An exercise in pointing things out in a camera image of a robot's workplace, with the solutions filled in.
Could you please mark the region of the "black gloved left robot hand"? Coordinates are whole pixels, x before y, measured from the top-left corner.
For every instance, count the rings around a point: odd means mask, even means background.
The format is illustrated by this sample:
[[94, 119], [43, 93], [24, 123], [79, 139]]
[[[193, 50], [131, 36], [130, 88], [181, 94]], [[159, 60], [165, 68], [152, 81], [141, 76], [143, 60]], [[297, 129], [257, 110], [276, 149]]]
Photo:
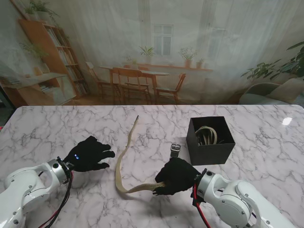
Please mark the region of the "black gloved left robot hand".
[[108, 144], [102, 144], [95, 137], [89, 136], [75, 146], [65, 157], [63, 162], [77, 172], [98, 171], [110, 167], [101, 160], [114, 158], [115, 153]]

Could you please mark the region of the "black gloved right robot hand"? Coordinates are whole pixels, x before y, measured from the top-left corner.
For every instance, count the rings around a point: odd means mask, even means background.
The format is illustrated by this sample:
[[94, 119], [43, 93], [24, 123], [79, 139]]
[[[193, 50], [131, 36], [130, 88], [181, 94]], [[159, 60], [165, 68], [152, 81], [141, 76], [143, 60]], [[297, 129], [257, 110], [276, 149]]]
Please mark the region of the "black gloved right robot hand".
[[158, 187], [153, 191], [154, 195], [174, 195], [177, 192], [191, 188], [200, 172], [181, 158], [171, 158], [160, 172], [155, 181], [165, 182], [164, 187]]

